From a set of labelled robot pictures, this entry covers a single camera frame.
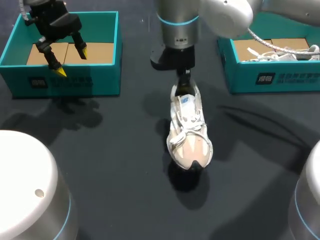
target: shoe tongue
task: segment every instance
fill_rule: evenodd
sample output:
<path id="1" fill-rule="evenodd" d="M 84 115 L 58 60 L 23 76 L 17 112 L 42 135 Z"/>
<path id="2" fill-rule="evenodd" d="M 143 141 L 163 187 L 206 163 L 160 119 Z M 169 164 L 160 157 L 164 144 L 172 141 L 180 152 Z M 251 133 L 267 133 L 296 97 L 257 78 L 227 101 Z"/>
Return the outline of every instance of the shoe tongue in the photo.
<path id="1" fill-rule="evenodd" d="M 187 94 L 180 97 L 182 117 L 190 117 L 196 114 L 196 97 Z"/>

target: white shoelace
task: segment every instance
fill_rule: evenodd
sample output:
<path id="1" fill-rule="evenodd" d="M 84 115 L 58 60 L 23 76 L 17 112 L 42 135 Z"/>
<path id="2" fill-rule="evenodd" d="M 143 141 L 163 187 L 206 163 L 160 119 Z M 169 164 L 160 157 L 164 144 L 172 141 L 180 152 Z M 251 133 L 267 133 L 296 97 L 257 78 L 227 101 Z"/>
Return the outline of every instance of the white shoelace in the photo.
<path id="1" fill-rule="evenodd" d="M 187 135 L 194 134 L 203 138 L 210 146 L 211 143 L 209 142 L 209 140 L 200 132 L 203 125 L 206 125 L 201 119 L 201 112 L 196 113 L 194 116 L 191 116 L 188 118 L 183 117 L 184 116 L 183 108 L 182 108 L 181 99 L 179 96 L 178 96 L 178 101 L 179 101 L 180 112 L 176 111 L 175 114 L 177 116 L 178 124 L 180 126 L 180 133 L 170 140 L 170 144 L 174 147 L 177 147 L 186 140 Z"/>
<path id="2" fill-rule="evenodd" d="M 247 48 L 247 50 L 254 56 L 256 56 L 255 59 L 250 59 L 248 62 L 260 62 L 260 61 L 279 61 L 280 59 L 283 59 L 285 57 L 291 58 L 292 60 L 297 60 L 296 56 L 294 54 L 290 53 L 277 53 L 274 51 L 268 51 L 263 54 L 259 54 L 255 50 L 251 49 L 250 47 Z"/>

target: dark gray table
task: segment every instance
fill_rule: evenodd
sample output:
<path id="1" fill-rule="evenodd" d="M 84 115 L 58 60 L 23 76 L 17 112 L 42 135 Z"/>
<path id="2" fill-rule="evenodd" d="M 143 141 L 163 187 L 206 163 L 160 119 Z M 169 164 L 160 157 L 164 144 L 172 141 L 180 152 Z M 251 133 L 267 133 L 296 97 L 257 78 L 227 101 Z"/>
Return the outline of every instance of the dark gray table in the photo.
<path id="1" fill-rule="evenodd" d="M 0 79 L 0 125 L 52 151 L 77 203 L 79 240 L 290 240 L 288 204 L 320 138 L 320 96 L 228 94 L 202 25 L 192 74 L 215 152 L 199 179 L 186 177 L 165 150 L 176 78 L 150 66 L 159 40 L 152 1 L 66 2 L 73 12 L 120 12 L 121 96 L 12 100 Z M 18 11 L 18 0 L 2 0 L 0 52 Z"/>

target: robot end effector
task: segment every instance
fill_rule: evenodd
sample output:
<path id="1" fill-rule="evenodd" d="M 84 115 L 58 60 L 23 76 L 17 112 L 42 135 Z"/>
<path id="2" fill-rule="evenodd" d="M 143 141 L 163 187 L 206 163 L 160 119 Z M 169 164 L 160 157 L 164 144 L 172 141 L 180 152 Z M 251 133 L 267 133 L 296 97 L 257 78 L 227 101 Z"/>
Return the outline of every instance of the robot end effector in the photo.
<path id="1" fill-rule="evenodd" d="M 22 16 L 27 26 L 35 24 L 39 33 L 43 36 L 36 43 L 40 53 L 44 54 L 50 69 L 57 74 L 66 77 L 61 63 L 56 59 L 50 44 L 60 39 L 71 36 L 74 46 L 82 59 L 87 59 L 87 44 L 83 41 L 79 30 L 82 28 L 79 16 L 70 14 L 61 0 L 19 0 Z M 24 6 L 30 6 L 28 18 Z"/>

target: teal box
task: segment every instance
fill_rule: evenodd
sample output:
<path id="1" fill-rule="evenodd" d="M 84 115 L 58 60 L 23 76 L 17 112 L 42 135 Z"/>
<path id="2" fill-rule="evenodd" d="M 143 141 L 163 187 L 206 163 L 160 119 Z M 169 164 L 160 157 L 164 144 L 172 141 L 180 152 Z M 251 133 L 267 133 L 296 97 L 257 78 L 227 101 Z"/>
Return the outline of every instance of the teal box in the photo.
<path id="1" fill-rule="evenodd" d="M 120 94 L 122 36 L 117 11 L 72 12 L 82 23 L 87 43 L 113 43 L 112 63 L 64 64 L 67 75 L 59 77 L 47 65 L 26 65 L 32 45 L 41 35 L 36 26 L 26 26 L 20 15 L 0 58 L 0 74 L 14 98 L 92 97 Z M 71 37 L 60 40 L 72 43 Z"/>
<path id="2" fill-rule="evenodd" d="M 320 28 L 271 13 L 259 13 L 250 29 L 261 39 L 305 38 L 309 46 L 320 43 Z M 236 40 L 249 39 L 248 33 Z M 320 91 L 320 61 L 240 62 L 232 39 L 219 38 L 217 43 L 232 94 Z"/>

